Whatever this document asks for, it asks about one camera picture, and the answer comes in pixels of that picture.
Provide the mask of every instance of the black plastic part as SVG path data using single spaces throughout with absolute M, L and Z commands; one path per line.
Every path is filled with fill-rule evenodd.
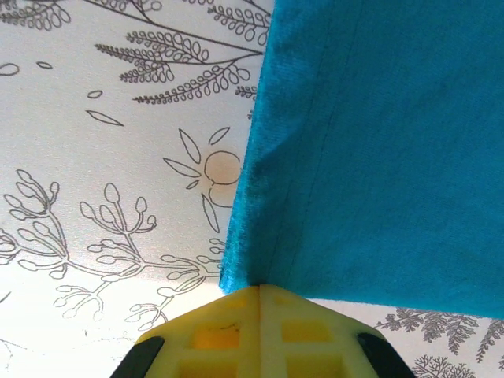
M 110 378 L 144 378 L 164 343 L 155 336 L 134 345 Z
M 408 365 L 390 343 L 370 333 L 360 333 L 357 340 L 379 378 L 415 378 Z

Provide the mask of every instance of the blue towel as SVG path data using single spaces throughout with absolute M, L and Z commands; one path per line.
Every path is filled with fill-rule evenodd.
M 504 318 L 504 1 L 276 0 L 220 285 Z

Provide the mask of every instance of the leafy branch drawing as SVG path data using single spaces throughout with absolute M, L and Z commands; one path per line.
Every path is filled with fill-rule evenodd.
M 47 191 L 28 172 L 17 170 L 17 175 L 20 178 L 16 183 L 20 197 L 4 195 L 4 199 L 11 206 L 10 215 L 19 221 L 30 221 L 31 227 L 18 228 L 17 236 L 0 229 L 0 265 L 9 264 L 19 256 L 17 263 L 22 268 L 33 272 L 48 271 L 55 280 L 62 280 L 68 269 L 76 269 L 100 279 L 94 290 L 76 285 L 57 287 L 57 291 L 64 294 L 56 299 L 54 305 L 66 308 L 63 317 L 74 317 L 83 306 L 94 303 L 96 310 L 93 318 L 99 321 L 104 309 L 100 294 L 107 287 L 138 276 L 146 269 L 164 269 L 168 271 L 166 277 L 170 284 L 157 291 L 164 300 L 156 306 L 157 317 L 148 322 L 152 326 L 157 319 L 165 318 L 162 310 L 177 295 L 194 290 L 209 278 L 218 277 L 220 260 L 204 255 L 191 260 L 164 254 L 159 261 L 146 260 L 136 246 L 134 236 L 153 231 L 157 226 L 156 217 L 146 215 L 146 199 L 138 197 L 135 203 L 136 219 L 128 221 L 119 191 L 112 183 L 108 183 L 104 189 L 106 204 L 100 205 L 95 211 L 89 203 L 81 202 L 80 212 L 118 239 L 103 239 L 88 246 L 88 252 L 98 255 L 95 261 L 99 268 L 81 265 L 76 262 L 75 253 L 70 251 L 65 231 L 54 212 L 60 191 L 59 183 L 53 182 Z M 181 279 L 177 287 L 171 288 Z
M 58 1 L 28 2 L 27 5 L 19 7 L 17 0 L 2 0 L 0 20 L 6 24 L 50 31 L 70 23 L 71 17 Z
M 238 178 L 241 173 L 240 158 L 232 152 L 217 150 L 215 146 L 228 134 L 229 127 L 221 128 L 210 136 L 207 151 L 202 154 L 196 142 L 182 129 L 180 140 L 192 166 L 165 157 L 165 163 L 181 176 L 191 179 L 186 189 L 200 187 L 202 208 L 210 227 L 221 232 L 216 207 L 231 208 Z
M 397 308 L 395 313 L 389 313 L 385 317 L 385 322 L 377 322 L 376 327 L 398 331 L 404 329 L 406 332 L 421 330 L 424 333 L 424 341 L 432 341 L 446 335 L 450 352 L 457 355 L 460 346 L 475 335 L 475 329 L 479 327 L 479 317 L 471 317 L 456 313 L 438 313 L 433 311 L 420 311 L 416 309 Z M 483 337 L 480 348 L 476 355 L 478 363 L 481 363 L 488 348 L 495 345 L 495 340 L 504 336 L 504 321 L 492 320 L 486 335 Z M 504 356 L 499 362 L 502 367 Z
M 412 370 L 418 378 L 476 378 L 465 364 L 451 364 L 446 357 L 424 355 L 415 360 Z
M 235 91 L 235 95 L 244 98 L 252 98 L 255 101 L 256 96 L 258 95 L 257 87 L 244 87 L 242 85 L 238 86 Z
M 254 12 L 230 6 L 210 6 L 208 13 L 221 25 L 242 35 L 247 42 L 255 40 L 260 46 L 264 46 L 268 40 L 271 15 L 263 9 Z
M 157 0 L 82 0 L 87 4 L 108 10 L 121 17 L 127 17 L 148 25 L 155 31 L 132 31 L 126 40 L 134 47 L 115 47 L 103 43 L 96 44 L 98 51 L 132 63 L 135 67 L 120 75 L 125 83 L 167 83 L 175 80 L 175 65 L 195 65 L 202 71 L 192 79 L 158 94 L 140 95 L 133 98 L 138 103 L 169 104 L 209 96 L 226 91 L 231 85 L 237 86 L 250 79 L 250 71 L 239 63 L 249 57 L 263 55 L 263 50 L 239 46 L 206 38 L 159 24 L 150 18 L 149 12 L 158 11 L 162 4 Z M 257 43 L 264 47 L 269 33 L 271 13 L 252 0 L 243 0 L 246 8 L 215 6 L 213 2 L 198 0 L 200 5 L 208 5 L 208 13 L 213 19 L 225 25 L 230 31 L 242 35 L 245 42 Z M 0 8 L 0 20 L 7 24 L 28 26 L 39 30 L 52 30 L 71 21 L 66 10 L 58 1 L 33 2 L 20 9 L 17 0 L 9 0 Z M 231 49 L 234 57 L 216 60 L 210 53 L 212 47 Z M 251 96 L 236 94 L 242 97 Z
M 504 336 L 504 321 L 498 319 L 492 319 L 490 325 L 488 326 L 487 333 L 480 342 L 480 347 L 478 348 L 478 353 L 476 354 L 476 360 L 481 363 L 484 355 L 488 352 L 488 349 L 495 345 L 495 340 L 501 339 Z M 501 357 L 501 361 L 498 364 L 499 368 L 504 371 L 504 355 Z

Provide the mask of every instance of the plant illustration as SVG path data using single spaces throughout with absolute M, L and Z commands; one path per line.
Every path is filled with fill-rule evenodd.
M 197 256 L 195 260 L 163 254 L 157 261 L 148 261 L 137 247 L 138 235 L 153 231 L 157 226 L 154 215 L 147 215 L 147 202 L 138 197 L 135 202 L 136 219 L 127 220 L 123 210 L 120 193 L 108 183 L 103 195 L 105 204 L 96 209 L 87 202 L 80 203 L 80 212 L 84 218 L 110 233 L 114 239 L 103 239 L 87 247 L 87 252 L 96 254 L 96 266 L 82 265 L 77 262 L 77 253 L 71 251 L 65 231 L 57 214 L 55 204 L 60 191 L 60 184 L 53 182 L 46 190 L 28 172 L 17 170 L 20 181 L 16 183 L 20 196 L 4 195 L 11 206 L 10 215 L 19 221 L 30 223 L 29 227 L 18 228 L 17 235 L 0 229 L 0 264 L 6 265 L 17 260 L 22 268 L 37 272 L 47 271 L 55 280 L 62 280 L 69 269 L 76 269 L 97 277 L 93 289 L 77 285 L 64 284 L 57 287 L 62 296 L 54 306 L 65 308 L 64 318 L 74 317 L 84 306 L 94 305 L 96 321 L 102 319 L 104 302 L 101 293 L 121 281 L 138 276 L 149 269 L 163 269 L 166 272 L 167 285 L 157 290 L 162 299 L 159 305 L 137 305 L 132 312 L 137 317 L 128 317 L 128 321 L 140 321 L 144 313 L 155 312 L 150 321 L 141 326 L 142 330 L 153 326 L 158 319 L 165 320 L 163 309 L 177 296 L 194 290 L 210 278 L 217 278 L 220 269 L 221 250 L 216 253 L 214 246 L 222 243 L 211 239 L 213 245 L 209 256 Z
M 446 335 L 448 348 L 453 354 L 458 354 L 460 345 L 471 335 L 476 334 L 474 329 L 478 327 L 477 319 L 477 317 L 455 313 L 398 308 L 395 314 L 389 313 L 386 316 L 386 322 L 376 323 L 376 327 L 391 331 L 404 328 L 406 332 L 421 329 L 424 333 L 424 341 L 427 343 L 432 343 L 432 341 Z
M 57 0 L 23 2 L 22 6 L 18 5 L 17 0 L 0 2 L 0 20 L 6 24 L 50 31 L 69 24 L 71 19 Z
M 210 227 L 217 233 L 221 232 L 221 227 L 216 207 L 232 207 L 241 172 L 241 160 L 236 154 L 216 148 L 228 132 L 228 127 L 214 132 L 208 140 L 206 152 L 202 154 L 196 142 L 179 129 L 180 140 L 191 163 L 187 165 L 167 157 L 163 159 L 175 172 L 191 179 L 186 189 L 200 189 L 203 212 Z
M 476 354 L 476 360 L 481 363 L 484 355 L 488 352 L 488 349 L 495 345 L 495 340 L 504 337 L 504 321 L 498 319 L 492 319 L 490 325 L 488 325 L 487 333 L 480 342 L 480 347 L 478 348 L 478 353 Z M 501 357 L 499 362 L 499 368 L 504 370 L 504 355 Z
M 460 346 L 475 335 L 475 329 L 479 327 L 480 317 L 471 317 L 456 313 L 438 313 L 433 311 L 420 311 L 416 309 L 397 308 L 395 313 L 389 313 L 385 317 L 385 322 L 377 322 L 376 327 L 398 331 L 404 329 L 406 332 L 421 330 L 424 333 L 424 341 L 440 339 L 444 335 L 447 337 L 448 349 L 457 355 Z M 488 326 L 487 333 L 480 342 L 476 360 L 481 363 L 488 349 L 495 345 L 495 340 L 504 336 L 504 321 L 492 319 Z M 504 370 L 504 356 L 499 362 L 499 368 Z
M 3 297 L 0 298 L 0 304 L 2 304 L 11 294 L 12 293 L 9 292 L 6 295 L 3 295 Z M 0 367 L 3 366 L 4 369 L 9 368 L 10 360 L 14 357 L 15 349 L 26 350 L 26 348 L 15 343 L 11 343 L 10 341 L 0 337 Z
M 476 378 L 465 364 L 451 364 L 446 357 L 424 355 L 415 360 L 412 370 L 417 378 Z
M 108 10 L 121 17 L 136 20 L 149 27 L 146 31 L 131 31 L 126 40 L 131 47 L 115 47 L 98 43 L 98 51 L 133 64 L 132 69 L 120 74 L 125 83 L 165 84 L 176 79 L 177 65 L 194 65 L 200 72 L 189 80 L 183 80 L 157 94 L 136 96 L 138 103 L 169 104 L 202 98 L 231 86 L 236 94 L 251 98 L 252 87 L 238 86 L 250 79 L 250 71 L 239 63 L 250 57 L 261 57 L 266 44 L 271 13 L 252 0 L 243 0 L 243 6 L 228 7 L 215 5 L 214 1 L 189 1 L 189 4 L 207 6 L 207 13 L 230 32 L 241 35 L 246 43 L 256 48 L 234 45 L 223 41 L 194 35 L 177 30 L 169 25 L 155 22 L 149 12 L 162 9 L 157 0 L 81 0 L 89 5 Z M 71 17 L 61 6 L 61 2 L 33 1 L 19 6 L 17 0 L 3 0 L 0 7 L 0 20 L 7 24 L 50 31 L 71 22 Z M 232 57 L 213 58 L 215 47 L 225 47 Z

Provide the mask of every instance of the leaf drawing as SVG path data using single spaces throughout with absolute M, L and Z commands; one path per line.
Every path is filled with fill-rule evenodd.
M 257 87 L 244 87 L 239 85 L 236 87 L 235 95 L 243 97 L 243 98 L 252 98 L 255 101 L 255 98 L 258 94 Z
M 164 157 L 163 160 L 166 164 L 168 164 L 175 172 L 179 173 L 182 176 L 186 177 L 200 177 L 202 174 L 198 172 L 196 169 L 191 168 L 189 165 L 182 164 L 173 159 L 168 159 Z
M 0 20 L 6 24 L 20 25 L 48 32 L 71 21 L 70 15 L 60 4 L 59 1 L 29 2 L 23 8 L 12 5 L 10 9 L 6 7 L 8 12 L 0 13 Z
M 47 63 L 46 61 L 37 61 L 37 65 L 41 69 L 53 69 L 53 66 Z
M 447 324 L 448 347 L 450 352 L 457 355 L 460 345 L 471 335 L 475 335 L 478 321 L 474 317 L 453 315 L 449 317 Z
M 11 292 L 12 291 L 9 291 L 6 295 L 4 295 L 3 298 L 0 298 L 0 303 L 4 302 L 9 297 L 9 295 L 10 295 Z
M 208 144 L 210 146 L 213 146 L 214 144 L 217 144 L 221 141 L 221 139 L 223 139 L 226 134 L 228 134 L 230 128 L 227 127 L 227 128 L 220 128 L 219 130 L 217 130 L 216 132 L 214 132 L 212 134 L 212 136 L 210 136 L 210 139 L 208 140 Z
M 118 49 L 104 45 L 96 45 L 96 48 L 135 65 L 134 69 L 120 75 L 121 81 L 125 83 L 166 83 L 175 79 L 169 63 L 151 59 L 146 50 Z
M 91 91 L 87 94 L 87 98 L 91 98 L 91 99 L 96 99 L 96 98 L 100 98 L 101 96 L 103 95 L 103 91 L 101 90 L 96 90 L 96 91 Z
M 97 112 L 95 110 L 86 110 L 86 113 L 89 114 L 92 118 L 104 123 L 104 124 L 111 124 L 112 126 L 124 126 L 121 122 L 118 120 L 114 120 L 113 118 Z
M 213 4 L 214 0 L 182 0 L 183 2 L 188 2 L 189 4 L 199 4 L 204 6 L 206 4 Z
M 165 93 L 133 99 L 138 103 L 147 104 L 167 104 L 187 101 L 203 96 L 210 96 L 212 93 L 226 91 L 230 83 L 237 84 L 240 80 L 248 80 L 249 78 L 250 71 L 238 68 L 235 65 L 235 61 L 231 61 L 224 66 L 214 65 L 211 69 L 203 71 L 196 79 L 189 80 Z
M 398 331 L 404 328 L 406 332 L 412 332 L 424 323 L 425 311 L 418 311 L 415 309 L 397 308 L 396 314 L 389 313 L 385 317 L 386 323 L 379 321 L 376 323 L 377 328 L 390 329 L 391 331 Z
M 202 204 L 203 211 L 205 212 L 210 227 L 217 233 L 221 232 L 212 202 L 204 194 L 202 194 Z
M 154 59 L 168 63 L 205 63 L 209 59 L 208 49 L 193 38 L 179 32 L 133 31 L 126 35 L 126 40 L 146 47 L 146 54 Z
M 195 141 L 181 128 L 179 128 L 180 139 L 182 139 L 183 146 L 186 149 L 187 154 L 196 164 L 202 162 L 202 155 L 199 152 L 199 148 Z
M 504 321 L 492 319 L 488 326 L 487 333 L 480 342 L 476 360 L 481 363 L 488 349 L 495 345 L 495 340 L 501 339 L 504 336 Z
M 476 378 L 465 364 L 454 365 L 446 357 L 424 355 L 412 367 L 417 378 Z
M 264 12 L 254 12 L 251 9 L 232 8 L 230 6 L 210 6 L 208 13 L 213 19 L 241 35 L 247 42 L 256 41 L 264 46 L 268 40 L 271 16 Z
M 186 186 L 186 189 L 190 190 L 194 187 L 197 187 L 199 184 L 199 180 L 194 180 L 192 183 L 190 183 L 189 185 Z
M 396 314 L 389 313 L 385 320 L 384 323 L 379 321 L 376 326 L 391 331 L 404 328 L 406 332 L 416 331 L 421 326 L 427 343 L 446 335 L 448 348 L 455 355 L 458 354 L 460 345 L 476 334 L 474 328 L 479 327 L 477 317 L 401 308 L 396 309 Z
M 19 65 L 14 63 L 0 65 L 0 76 L 14 76 L 17 73 L 19 73 Z

